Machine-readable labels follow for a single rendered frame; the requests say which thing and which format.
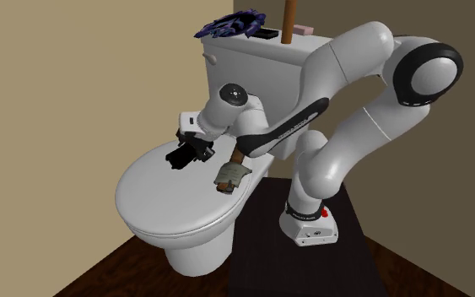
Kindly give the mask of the white toilet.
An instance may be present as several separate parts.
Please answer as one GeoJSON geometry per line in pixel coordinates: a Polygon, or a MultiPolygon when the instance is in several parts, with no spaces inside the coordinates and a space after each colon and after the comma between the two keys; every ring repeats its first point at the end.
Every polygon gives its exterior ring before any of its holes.
{"type": "MultiPolygon", "coordinates": [[[[294,35],[285,45],[279,37],[269,40],[237,35],[201,39],[206,59],[208,89],[235,83],[258,98],[271,125],[295,107],[300,69],[305,59],[326,44],[326,37],[294,35]]],[[[267,176],[274,159],[287,159],[295,150],[300,132],[285,138],[268,154],[244,159],[252,172],[231,194],[218,192],[214,179],[228,162],[235,138],[227,133],[214,142],[214,156],[172,169],[165,156],[178,142],[158,146],[134,161],[116,188],[116,208],[139,239],[165,250],[178,273],[198,277],[220,267],[232,252],[235,219],[259,181],[267,176]]]]}

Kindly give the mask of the dark robot stand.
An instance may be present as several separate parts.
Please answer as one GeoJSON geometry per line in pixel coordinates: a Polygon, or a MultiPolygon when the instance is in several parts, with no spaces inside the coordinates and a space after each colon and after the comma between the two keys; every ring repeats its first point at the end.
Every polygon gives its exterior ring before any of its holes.
{"type": "Polygon", "coordinates": [[[388,297],[346,189],[327,200],[337,242],[297,246],[278,222],[290,184],[262,179],[236,219],[229,297],[388,297]]]}

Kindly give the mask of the purple crumpled cloth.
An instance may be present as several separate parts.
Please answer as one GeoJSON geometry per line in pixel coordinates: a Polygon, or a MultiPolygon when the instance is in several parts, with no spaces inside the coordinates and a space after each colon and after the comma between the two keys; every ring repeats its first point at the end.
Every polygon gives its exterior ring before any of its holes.
{"type": "Polygon", "coordinates": [[[204,25],[193,37],[200,39],[207,35],[213,38],[245,35],[250,38],[265,24],[265,19],[266,14],[250,8],[228,14],[204,25]]]}

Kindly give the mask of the black flat box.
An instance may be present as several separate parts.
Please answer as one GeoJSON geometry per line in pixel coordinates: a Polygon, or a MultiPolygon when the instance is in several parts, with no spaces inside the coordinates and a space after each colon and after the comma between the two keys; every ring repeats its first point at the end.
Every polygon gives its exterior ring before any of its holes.
{"type": "Polygon", "coordinates": [[[271,30],[271,29],[264,29],[261,28],[257,30],[252,37],[263,39],[263,40],[271,40],[272,38],[276,38],[279,35],[278,30],[271,30]]]}

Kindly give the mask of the brown cylinder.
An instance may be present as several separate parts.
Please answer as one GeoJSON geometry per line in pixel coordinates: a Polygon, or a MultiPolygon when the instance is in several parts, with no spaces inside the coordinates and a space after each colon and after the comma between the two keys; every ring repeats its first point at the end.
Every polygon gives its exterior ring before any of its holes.
{"type": "Polygon", "coordinates": [[[297,3],[298,0],[285,0],[284,2],[281,43],[285,45],[292,43],[297,3]]]}

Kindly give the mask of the brown handled grey tool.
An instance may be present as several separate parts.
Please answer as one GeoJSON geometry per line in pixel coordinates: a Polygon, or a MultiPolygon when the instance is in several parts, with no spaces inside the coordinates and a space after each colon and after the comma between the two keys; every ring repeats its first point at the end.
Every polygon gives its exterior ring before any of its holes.
{"type": "Polygon", "coordinates": [[[216,190],[224,194],[232,194],[238,188],[244,176],[249,175],[252,170],[243,165],[245,155],[235,147],[230,159],[223,164],[214,180],[216,190]]]}

